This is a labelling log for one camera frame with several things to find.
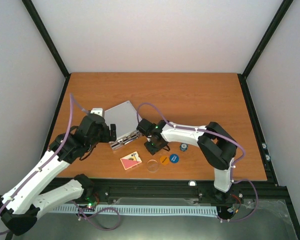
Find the aluminium poker case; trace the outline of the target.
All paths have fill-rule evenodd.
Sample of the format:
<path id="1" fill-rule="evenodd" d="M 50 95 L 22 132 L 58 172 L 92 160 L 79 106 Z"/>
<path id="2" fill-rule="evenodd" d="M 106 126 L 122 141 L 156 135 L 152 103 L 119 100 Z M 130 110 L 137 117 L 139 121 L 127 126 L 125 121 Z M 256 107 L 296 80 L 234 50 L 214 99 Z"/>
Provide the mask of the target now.
<path id="1" fill-rule="evenodd" d="M 113 151 L 142 136 L 137 130 L 137 110 L 129 100 L 107 109 L 104 117 L 108 125 L 116 126 L 116 140 L 109 143 Z"/>

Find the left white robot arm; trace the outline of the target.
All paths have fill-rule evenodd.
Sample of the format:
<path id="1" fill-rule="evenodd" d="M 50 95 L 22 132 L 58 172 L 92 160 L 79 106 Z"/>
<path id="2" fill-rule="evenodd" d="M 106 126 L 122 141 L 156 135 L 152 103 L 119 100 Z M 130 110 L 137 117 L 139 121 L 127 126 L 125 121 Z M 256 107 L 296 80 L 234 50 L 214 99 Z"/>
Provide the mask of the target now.
<path id="1" fill-rule="evenodd" d="M 37 165 L 15 187 L 0 195 L 0 220 L 8 231 L 23 235 L 54 208 L 71 200 L 91 200 L 94 184 L 83 173 L 60 187 L 42 191 L 75 160 L 89 157 L 97 144 L 116 139 L 116 125 L 107 125 L 100 114 L 89 113 L 78 126 L 69 122 L 66 132 L 55 138 Z"/>

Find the pink yellow card deck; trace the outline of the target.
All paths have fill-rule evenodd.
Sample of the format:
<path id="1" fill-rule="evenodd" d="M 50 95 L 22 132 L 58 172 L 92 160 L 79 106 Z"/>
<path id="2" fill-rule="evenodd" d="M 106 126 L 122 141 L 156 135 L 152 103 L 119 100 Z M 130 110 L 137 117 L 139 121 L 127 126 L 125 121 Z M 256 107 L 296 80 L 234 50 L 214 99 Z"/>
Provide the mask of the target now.
<path id="1" fill-rule="evenodd" d="M 141 158 L 137 151 L 134 151 L 122 158 L 120 158 L 120 162 L 125 170 L 129 170 L 139 164 L 142 163 Z"/>

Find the blue green chip stack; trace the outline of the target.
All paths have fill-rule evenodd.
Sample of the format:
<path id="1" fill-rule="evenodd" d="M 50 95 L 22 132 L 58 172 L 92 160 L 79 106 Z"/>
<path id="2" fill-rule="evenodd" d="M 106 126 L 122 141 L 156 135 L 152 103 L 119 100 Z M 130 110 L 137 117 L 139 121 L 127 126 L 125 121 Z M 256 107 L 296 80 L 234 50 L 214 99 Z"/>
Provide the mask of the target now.
<path id="1" fill-rule="evenodd" d="M 180 146 L 179 146 L 180 150 L 182 152 L 185 152 L 187 149 L 188 149 L 188 144 L 186 143 L 181 143 Z"/>

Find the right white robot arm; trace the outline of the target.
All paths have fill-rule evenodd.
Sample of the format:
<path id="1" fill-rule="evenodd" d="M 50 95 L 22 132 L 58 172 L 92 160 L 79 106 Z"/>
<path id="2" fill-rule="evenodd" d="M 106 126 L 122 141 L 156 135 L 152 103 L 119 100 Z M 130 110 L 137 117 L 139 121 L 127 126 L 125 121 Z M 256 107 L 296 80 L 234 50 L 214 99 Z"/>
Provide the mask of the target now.
<path id="1" fill-rule="evenodd" d="M 237 146 L 235 140 L 218 123 L 188 126 L 160 120 L 155 124 L 143 118 L 138 122 L 136 130 L 147 138 L 144 146 L 151 155 L 162 149 L 169 151 L 169 143 L 198 147 L 214 168 L 215 190 L 227 193 L 231 189 L 231 165 L 237 153 Z"/>

